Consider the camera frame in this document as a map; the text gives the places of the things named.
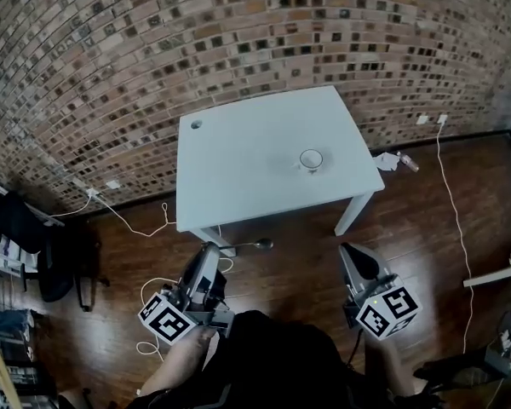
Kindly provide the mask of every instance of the black clothing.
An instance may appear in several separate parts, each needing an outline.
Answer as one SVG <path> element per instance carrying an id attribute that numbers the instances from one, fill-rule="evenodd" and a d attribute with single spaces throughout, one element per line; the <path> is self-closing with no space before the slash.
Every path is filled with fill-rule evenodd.
<path id="1" fill-rule="evenodd" d="M 386 389 L 348 369 L 335 344 L 313 325 L 278 323 L 250 311 L 235 317 L 209 364 L 170 392 L 135 399 L 128 409 L 176 409 L 215 404 L 230 385 L 223 408 L 387 409 Z"/>

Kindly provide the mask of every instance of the table leg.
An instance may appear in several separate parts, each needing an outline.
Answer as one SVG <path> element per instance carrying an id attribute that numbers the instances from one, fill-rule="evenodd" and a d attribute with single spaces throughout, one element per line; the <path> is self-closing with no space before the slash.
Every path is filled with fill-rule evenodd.
<path id="1" fill-rule="evenodd" d="M 230 245 L 213 228 L 196 228 L 192 230 L 191 233 L 202 239 L 204 242 L 213 242 L 219 247 Z M 232 247 L 230 249 L 222 250 L 221 253 L 227 257 L 235 257 L 237 255 L 237 250 Z"/>
<path id="2" fill-rule="evenodd" d="M 367 205 L 367 202 L 370 200 L 372 195 L 373 193 L 365 193 L 352 197 L 350 204 L 335 227 L 335 236 L 341 236 L 347 231 L 356 219 L 356 216 L 358 216 L 362 209 L 364 209 L 365 205 Z"/>

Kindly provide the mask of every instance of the black and white marker cube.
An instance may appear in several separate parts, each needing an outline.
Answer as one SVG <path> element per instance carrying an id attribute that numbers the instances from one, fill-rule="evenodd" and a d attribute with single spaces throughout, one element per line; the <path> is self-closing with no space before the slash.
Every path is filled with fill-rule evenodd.
<path id="1" fill-rule="evenodd" d="M 422 310 L 414 293 L 404 286 L 369 297 L 359 311 L 356 320 L 379 341 L 405 329 Z"/>
<path id="2" fill-rule="evenodd" d="M 158 293 L 153 294 L 138 318 L 147 330 L 168 345 L 174 345 L 195 327 L 193 321 Z"/>

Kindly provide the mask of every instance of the plastic bottle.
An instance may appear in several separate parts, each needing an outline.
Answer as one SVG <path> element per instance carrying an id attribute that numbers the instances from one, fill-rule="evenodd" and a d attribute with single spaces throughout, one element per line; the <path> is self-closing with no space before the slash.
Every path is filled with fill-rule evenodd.
<path id="1" fill-rule="evenodd" d="M 399 160 L 407 165 L 411 170 L 413 170 L 415 173 L 418 171 L 418 164 L 412 160 L 410 156 L 402 152 L 398 152 L 398 156 Z"/>

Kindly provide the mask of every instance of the blue jeans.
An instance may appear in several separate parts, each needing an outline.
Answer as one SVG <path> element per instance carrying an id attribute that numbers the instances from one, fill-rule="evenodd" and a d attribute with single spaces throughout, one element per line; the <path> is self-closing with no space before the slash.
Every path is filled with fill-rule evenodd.
<path id="1" fill-rule="evenodd" d="M 28 310 L 0 311 L 0 331 L 24 331 L 28 324 Z"/>

